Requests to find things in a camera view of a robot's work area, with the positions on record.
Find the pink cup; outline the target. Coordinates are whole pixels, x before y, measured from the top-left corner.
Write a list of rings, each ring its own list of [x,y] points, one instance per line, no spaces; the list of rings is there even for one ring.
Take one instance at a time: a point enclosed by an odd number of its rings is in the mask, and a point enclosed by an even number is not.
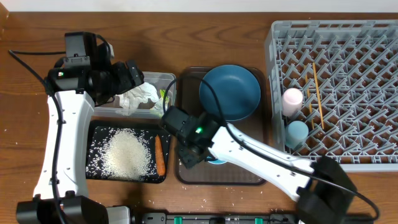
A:
[[[286,117],[294,115],[302,109],[303,93],[297,88],[289,88],[282,95],[282,114]]]

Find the light blue cup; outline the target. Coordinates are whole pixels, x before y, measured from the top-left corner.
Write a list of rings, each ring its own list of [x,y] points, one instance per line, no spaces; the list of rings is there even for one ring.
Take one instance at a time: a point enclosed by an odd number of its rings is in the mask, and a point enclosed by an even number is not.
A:
[[[293,121],[285,128],[285,145],[294,149],[308,137],[308,126],[302,121]]]

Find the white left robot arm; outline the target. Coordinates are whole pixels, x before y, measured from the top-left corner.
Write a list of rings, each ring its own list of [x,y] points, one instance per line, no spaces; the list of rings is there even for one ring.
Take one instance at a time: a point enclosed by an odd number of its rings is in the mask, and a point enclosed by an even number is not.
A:
[[[32,200],[19,202],[19,223],[132,223],[127,206],[91,200],[86,184],[88,131],[95,107],[140,86],[132,60],[113,63],[112,46],[91,32],[65,34],[65,50],[40,82],[48,96],[45,158]]]

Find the wooden chopstick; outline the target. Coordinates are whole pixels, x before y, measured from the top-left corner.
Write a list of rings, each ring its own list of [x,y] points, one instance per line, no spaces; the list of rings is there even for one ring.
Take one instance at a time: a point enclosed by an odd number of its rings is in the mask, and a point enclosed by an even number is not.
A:
[[[305,75],[305,82],[306,82],[306,84],[308,83],[308,74],[307,74],[307,73],[306,73],[306,75]],[[307,98],[310,99],[310,90],[309,90],[309,87],[307,88]],[[310,114],[311,114],[312,111],[313,111],[313,110],[312,110],[312,101],[309,102],[308,108],[309,108],[309,112],[310,112]],[[312,126],[312,129],[315,128],[313,119],[311,119],[311,126]]]
[[[315,88],[316,88],[316,93],[317,93],[318,110],[319,110],[319,114],[320,114],[321,127],[322,127],[322,129],[324,129],[322,103],[321,103],[321,99],[320,99],[320,89],[319,89],[319,84],[318,84],[318,77],[317,77],[315,62],[312,63],[312,68],[313,68],[313,76],[314,76]]]

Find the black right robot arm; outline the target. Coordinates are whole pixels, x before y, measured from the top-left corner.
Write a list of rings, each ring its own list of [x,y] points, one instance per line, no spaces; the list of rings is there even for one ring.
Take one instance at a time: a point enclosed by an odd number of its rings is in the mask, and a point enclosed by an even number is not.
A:
[[[272,183],[296,203],[303,223],[344,223],[357,188],[334,159],[322,156],[316,162],[283,153],[242,133],[221,118],[202,113],[199,117],[170,107],[160,127],[184,146],[187,167],[208,156],[226,161]]]

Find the light blue bowl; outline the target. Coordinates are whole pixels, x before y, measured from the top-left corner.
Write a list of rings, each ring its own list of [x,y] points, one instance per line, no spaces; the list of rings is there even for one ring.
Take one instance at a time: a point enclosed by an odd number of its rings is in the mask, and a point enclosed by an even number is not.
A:
[[[207,161],[207,162],[214,165],[221,165],[226,163],[226,161],[221,161],[221,160]]]

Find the white paper tissue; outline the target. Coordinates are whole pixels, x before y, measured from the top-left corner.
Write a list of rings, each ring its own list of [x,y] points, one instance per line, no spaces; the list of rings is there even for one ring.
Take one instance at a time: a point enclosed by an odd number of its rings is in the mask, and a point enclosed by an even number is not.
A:
[[[119,98],[119,106],[122,111],[119,114],[129,116],[138,109],[141,103],[146,104],[149,101],[156,103],[159,101],[157,89],[150,83],[143,83],[121,95]]]

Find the orange carrot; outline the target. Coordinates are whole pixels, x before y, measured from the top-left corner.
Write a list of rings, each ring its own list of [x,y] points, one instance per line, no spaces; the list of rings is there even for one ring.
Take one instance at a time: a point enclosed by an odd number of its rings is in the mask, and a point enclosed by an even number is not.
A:
[[[164,155],[163,155],[163,150],[162,150],[162,143],[159,135],[155,137],[155,161],[156,161],[156,169],[157,173],[160,176],[165,175],[166,173],[166,168],[165,168],[165,161],[164,161]]]

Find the green snack wrapper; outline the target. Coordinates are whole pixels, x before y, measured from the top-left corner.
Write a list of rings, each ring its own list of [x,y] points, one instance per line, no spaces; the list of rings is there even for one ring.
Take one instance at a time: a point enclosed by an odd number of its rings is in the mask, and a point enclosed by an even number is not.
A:
[[[161,118],[164,115],[164,111],[168,109],[169,97],[166,95],[165,90],[159,90],[159,93],[160,98],[150,109],[150,112]]]

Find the dark blue plate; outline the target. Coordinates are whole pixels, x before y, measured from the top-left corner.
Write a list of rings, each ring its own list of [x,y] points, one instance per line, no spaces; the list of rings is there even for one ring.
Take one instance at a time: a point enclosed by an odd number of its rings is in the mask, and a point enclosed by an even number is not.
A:
[[[258,80],[248,69],[238,65],[215,67],[203,77],[200,84],[202,106],[207,112],[218,115],[213,92],[227,121],[247,118],[257,109],[261,100]]]

